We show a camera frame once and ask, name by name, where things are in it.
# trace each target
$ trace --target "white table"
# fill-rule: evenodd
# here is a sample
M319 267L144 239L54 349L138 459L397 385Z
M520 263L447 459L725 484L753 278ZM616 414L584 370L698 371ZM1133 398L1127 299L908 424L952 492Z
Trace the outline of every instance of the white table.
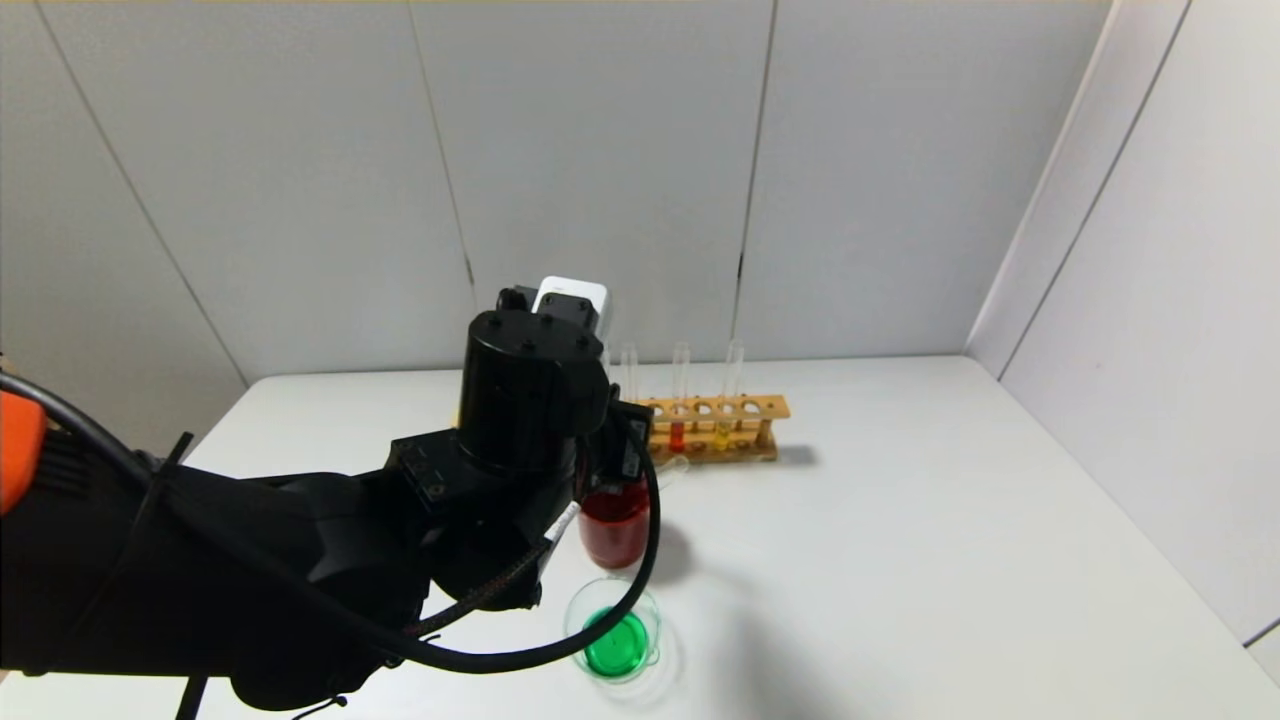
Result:
M645 372L664 393L667 370ZM695 388L716 373L696 366ZM230 475L371 469L392 438L452 421L458 379L262 380L189 461ZM1280 717L1280 688L973 361L764 363L748 383L787 396L783 459L699 468L663 492L650 591L668 642L653 687L607 696L571 661L498 676L406 665L316 717ZM541 607L472 615L442 643L556 639L568 598L602 574L571 530ZM10 676L0 715L168 719L180 692L178 679ZM257 715L210 683L201 719Z

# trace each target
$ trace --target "yellow liquid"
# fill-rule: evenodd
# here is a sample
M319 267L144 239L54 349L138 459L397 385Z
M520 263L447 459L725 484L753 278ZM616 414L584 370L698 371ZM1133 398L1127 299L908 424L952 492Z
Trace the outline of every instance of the yellow liquid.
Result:
M728 450L730 433L733 432L733 421L724 420L716 423L716 436L712 437L712 447L716 450Z

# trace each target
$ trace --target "black cable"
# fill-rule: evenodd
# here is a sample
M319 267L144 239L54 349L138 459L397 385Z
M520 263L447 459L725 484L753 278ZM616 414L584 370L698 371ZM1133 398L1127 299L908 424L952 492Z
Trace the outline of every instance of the black cable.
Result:
M123 442L70 402L36 383L9 373L0 373L0 389L38 402L55 423L90 443L116 470L133 478L143 487L151 482L151 470L143 465L138 456L129 452Z
M297 715L293 716L293 720L302 720L307 715L315 715L316 712L320 712L321 710L333 705L337 705L338 707L347 707L347 698L342 697L340 694L333 696L332 698L329 698L329 702L324 705L317 705L311 710L303 710L302 712L298 712Z
M50 418L95 446L104 457L118 466L122 474L137 482L143 492L146 491L151 482L150 470L129 454L120 441L76 406L38 386L4 373L0 373L0 388L44 405ZM622 600L605 612L599 621L588 625L567 638L527 650L470 653L411 639L398 630L379 625L364 615L349 610L329 594L316 589L306 579L300 578L283 566L270 553L247 543L236 533L223 528L216 519L209 518L202 511L201 505L188 498L186 493L180 492L180 488L169 488L164 501L174 515L215 547L227 552L247 568L259 571L265 578L274 580L283 589L291 592L298 601L310 606L311 610L328 616L343 630L374 647L394 656L412 660L413 662L454 673L489 674L527 670L529 667L536 667L568 657L586 650L588 646L603 638L605 633L612 630L631 611L636 601L640 600L640 594L644 593L649 577L653 574L653 565L658 557L658 538L662 532L658 473L653 465L653 457L649 456L649 448L639 432L626 421L621 413L612 407L609 409L609 416L640 455L641 468L649 486L649 543L640 560L640 568L631 580L631 587L622 596Z
M182 691L178 714L173 716L173 720L196 720L196 714L200 712L200 701L205 697L206 684L209 684L209 678L202 675L187 678L187 687Z
M422 637L430 635L431 633L444 628L445 625L452 625L458 620L470 615L474 610L479 609L481 605L489 602L498 596L502 591L507 589L511 583L520 579L521 575L529 571L530 568L538 565L538 561L548 550L552 548L552 542L549 539L543 539L536 547L530 548L527 552L520 556L509 568L499 573L488 583L480 585L479 588L467 593L466 597L454 602L449 607L431 615L430 618L424 618L412 625L404 628L406 635Z
M649 484L649 543L645 547L640 568L636 570L631 587L612 610L605 612L599 621L588 625L582 630L540 647L512 652L471 653L410 639L397 630L379 625L364 615L353 612L333 597L317 591L305 579L288 571L274 557L262 553L257 547L246 543L241 537L224 532L216 521L211 521L204 516L198 505L191 503L182 493L177 492L178 488L170 489L168 502L184 523L209 538L215 546L275 580L283 589L292 592L312 610L328 616L343 630L349 632L352 635L374 647L393 653L397 657L453 673L483 675L527 670L581 652L595 641L603 638L605 633L612 630L631 611L640 594L644 593L649 577L653 574L653 565L658 557L659 533L662 532L658 474L654 470L648 447L641 442L636 429L620 413L611 413L613 420L620 424L620 428L627 433L631 443L640 451L641 468Z

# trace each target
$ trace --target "robotic arm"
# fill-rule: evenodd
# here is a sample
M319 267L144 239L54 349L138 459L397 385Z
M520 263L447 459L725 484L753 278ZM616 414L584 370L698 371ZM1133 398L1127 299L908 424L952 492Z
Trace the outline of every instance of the robotic arm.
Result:
M381 469L356 477L230 479L178 464L189 436L169 460L145 459L0 374L0 666L229 676L246 703L292 710L403 660L504 673L603 637L657 555L652 410L608 383L594 334L602 299L557 290L502 291L468 328L457 428L393 441ZM46 415L63 429L46 430ZM538 605L577 501L634 482L649 487L649 546L599 623L492 655L417 639L474 610ZM420 619L433 582L456 605Z

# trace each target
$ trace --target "black cylindrical joint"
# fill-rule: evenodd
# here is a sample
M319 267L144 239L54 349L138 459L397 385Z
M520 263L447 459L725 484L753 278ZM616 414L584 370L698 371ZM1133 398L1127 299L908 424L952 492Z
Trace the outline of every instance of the black cylindrical joint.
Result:
M467 334L462 450L503 473L563 468L570 441L604 423L604 346L573 323L521 310L481 313Z

